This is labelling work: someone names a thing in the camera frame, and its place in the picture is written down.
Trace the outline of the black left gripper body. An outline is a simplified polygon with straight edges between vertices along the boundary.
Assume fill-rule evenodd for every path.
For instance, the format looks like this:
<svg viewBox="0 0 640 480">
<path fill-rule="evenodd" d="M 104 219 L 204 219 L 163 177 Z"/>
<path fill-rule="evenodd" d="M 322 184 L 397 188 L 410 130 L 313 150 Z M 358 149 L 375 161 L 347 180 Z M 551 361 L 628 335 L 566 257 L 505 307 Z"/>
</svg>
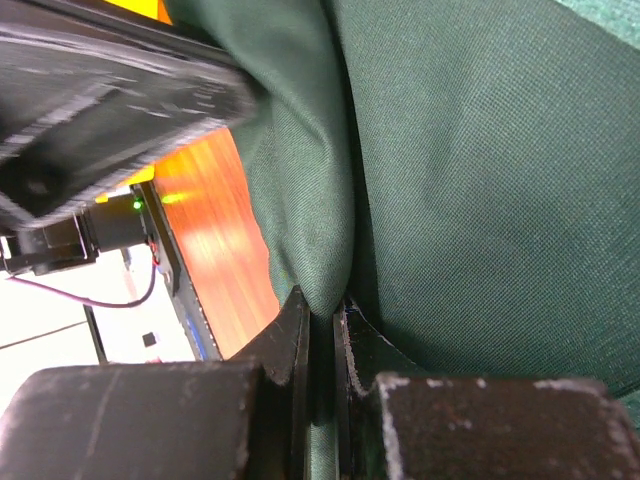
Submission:
<svg viewBox="0 0 640 480">
<path fill-rule="evenodd" d="M 63 220 L 255 108 L 250 76 L 174 26 L 103 1 L 5 1 L 1 226 Z"/>
</svg>

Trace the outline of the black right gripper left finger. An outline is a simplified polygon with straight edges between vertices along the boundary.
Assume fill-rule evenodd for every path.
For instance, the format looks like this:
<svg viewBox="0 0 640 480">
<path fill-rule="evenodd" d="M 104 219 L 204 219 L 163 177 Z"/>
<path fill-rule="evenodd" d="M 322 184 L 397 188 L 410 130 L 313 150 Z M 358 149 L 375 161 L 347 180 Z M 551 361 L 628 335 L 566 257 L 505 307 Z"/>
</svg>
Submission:
<svg viewBox="0 0 640 480">
<path fill-rule="evenodd" d="M 306 479 L 310 310 L 299 288 L 226 361 L 50 368 L 1 419 L 5 479 Z"/>
</svg>

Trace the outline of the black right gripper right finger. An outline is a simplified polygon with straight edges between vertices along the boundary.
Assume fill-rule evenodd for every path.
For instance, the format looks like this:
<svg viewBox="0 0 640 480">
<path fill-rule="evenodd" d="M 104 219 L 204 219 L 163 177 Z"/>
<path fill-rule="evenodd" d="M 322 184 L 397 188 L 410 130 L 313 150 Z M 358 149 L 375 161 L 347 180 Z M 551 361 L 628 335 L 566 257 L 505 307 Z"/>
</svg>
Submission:
<svg viewBox="0 0 640 480">
<path fill-rule="evenodd" d="M 351 300 L 333 318 L 341 479 L 635 479 L 625 407 L 586 378 L 430 373 Z"/>
</svg>

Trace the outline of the green cloth napkin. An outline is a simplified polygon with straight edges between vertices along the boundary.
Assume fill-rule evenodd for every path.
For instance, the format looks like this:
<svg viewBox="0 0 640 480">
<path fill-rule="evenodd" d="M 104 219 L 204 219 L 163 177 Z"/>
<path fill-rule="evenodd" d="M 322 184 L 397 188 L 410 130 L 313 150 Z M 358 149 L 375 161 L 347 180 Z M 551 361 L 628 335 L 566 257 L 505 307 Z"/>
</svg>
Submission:
<svg viewBox="0 0 640 480">
<path fill-rule="evenodd" d="M 232 136 L 273 290 L 312 312 L 336 475 L 345 294 L 449 374 L 582 376 L 639 414 L 635 1 L 170 1 L 256 81 Z"/>
</svg>

